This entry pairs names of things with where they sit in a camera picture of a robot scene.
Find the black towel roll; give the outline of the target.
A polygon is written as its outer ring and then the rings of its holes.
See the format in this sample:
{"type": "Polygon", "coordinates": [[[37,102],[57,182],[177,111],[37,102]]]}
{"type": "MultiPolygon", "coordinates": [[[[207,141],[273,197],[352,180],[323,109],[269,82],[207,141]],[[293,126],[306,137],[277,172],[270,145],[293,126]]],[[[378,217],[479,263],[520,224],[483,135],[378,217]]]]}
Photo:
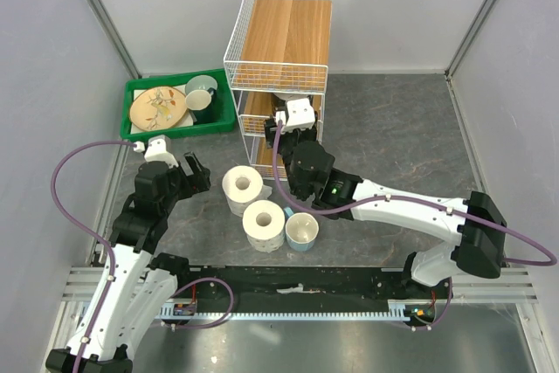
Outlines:
{"type": "Polygon", "coordinates": [[[273,103],[276,107],[283,106],[287,101],[300,100],[307,96],[303,93],[273,93],[273,103]]]}

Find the white floral towel roll back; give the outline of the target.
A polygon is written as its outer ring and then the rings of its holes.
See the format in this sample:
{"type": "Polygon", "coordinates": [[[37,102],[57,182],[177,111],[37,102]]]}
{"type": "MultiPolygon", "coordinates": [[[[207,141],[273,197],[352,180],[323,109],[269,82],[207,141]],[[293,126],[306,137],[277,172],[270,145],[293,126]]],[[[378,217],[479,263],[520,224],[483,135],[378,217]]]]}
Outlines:
{"type": "Polygon", "coordinates": [[[235,166],[225,173],[222,189],[231,213],[240,218],[250,204],[272,194],[272,188],[264,184],[260,173],[245,165],[235,166]]]}

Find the white floral towel roll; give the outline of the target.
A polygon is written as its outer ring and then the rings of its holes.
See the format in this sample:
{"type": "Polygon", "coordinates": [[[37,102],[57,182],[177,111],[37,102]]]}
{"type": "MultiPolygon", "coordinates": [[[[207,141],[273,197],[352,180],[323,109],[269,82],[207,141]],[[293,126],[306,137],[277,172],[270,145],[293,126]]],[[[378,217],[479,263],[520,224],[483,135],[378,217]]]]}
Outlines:
{"type": "Polygon", "coordinates": [[[260,173],[245,165],[235,166],[225,173],[222,189],[231,213],[240,218],[250,204],[272,194],[272,188],[264,184],[260,173]]]}
{"type": "Polygon", "coordinates": [[[258,200],[244,211],[242,224],[250,245],[259,252],[274,252],[285,242],[286,218],[272,201],[258,200]]]}

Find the white floral towel roll front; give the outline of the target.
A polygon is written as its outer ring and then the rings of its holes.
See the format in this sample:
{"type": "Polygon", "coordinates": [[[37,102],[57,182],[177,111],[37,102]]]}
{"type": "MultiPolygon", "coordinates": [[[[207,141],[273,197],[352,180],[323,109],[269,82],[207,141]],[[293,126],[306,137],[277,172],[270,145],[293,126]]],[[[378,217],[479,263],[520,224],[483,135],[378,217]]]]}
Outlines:
{"type": "Polygon", "coordinates": [[[242,224],[250,245],[259,252],[274,252],[285,242],[286,218],[272,201],[258,200],[244,211],[242,224]]]}

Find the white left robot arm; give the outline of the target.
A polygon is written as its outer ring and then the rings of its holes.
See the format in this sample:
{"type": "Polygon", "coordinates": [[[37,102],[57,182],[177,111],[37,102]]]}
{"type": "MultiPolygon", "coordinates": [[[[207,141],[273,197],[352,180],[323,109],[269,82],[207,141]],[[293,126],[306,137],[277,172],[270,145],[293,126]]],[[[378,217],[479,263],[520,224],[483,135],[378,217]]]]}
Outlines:
{"type": "Polygon", "coordinates": [[[210,188],[210,170],[192,152],[184,158],[189,174],[170,152],[146,152],[111,237],[100,241],[107,259],[93,298],[65,347],[50,351],[48,371],[131,371],[164,303],[189,292],[189,261],[155,253],[176,203],[210,188]]]}

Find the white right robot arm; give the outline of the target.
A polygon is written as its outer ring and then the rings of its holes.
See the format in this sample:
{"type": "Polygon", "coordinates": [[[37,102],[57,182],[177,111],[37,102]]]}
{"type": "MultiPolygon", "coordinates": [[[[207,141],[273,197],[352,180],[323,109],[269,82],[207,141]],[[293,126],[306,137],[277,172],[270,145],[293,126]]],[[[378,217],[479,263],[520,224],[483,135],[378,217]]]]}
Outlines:
{"type": "Polygon", "coordinates": [[[500,277],[507,224],[490,196],[474,191],[468,198],[428,197],[382,186],[336,169],[334,156],[315,137],[314,129],[283,135],[266,130],[291,197],[310,200],[315,213],[330,219],[392,224],[439,239],[430,250],[407,257],[399,278],[406,295],[420,297],[459,273],[500,277]]]}

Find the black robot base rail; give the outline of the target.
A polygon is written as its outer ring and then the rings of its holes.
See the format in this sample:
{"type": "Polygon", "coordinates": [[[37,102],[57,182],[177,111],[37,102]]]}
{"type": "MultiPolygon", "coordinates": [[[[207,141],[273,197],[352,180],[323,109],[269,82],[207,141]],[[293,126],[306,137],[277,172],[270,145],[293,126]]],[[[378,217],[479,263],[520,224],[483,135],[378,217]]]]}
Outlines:
{"type": "Polygon", "coordinates": [[[199,314],[349,314],[389,309],[391,300],[442,301],[450,280],[421,285],[407,272],[374,267],[343,266],[192,266],[186,258],[161,253],[148,265],[177,276],[180,287],[193,280],[199,314]]]}

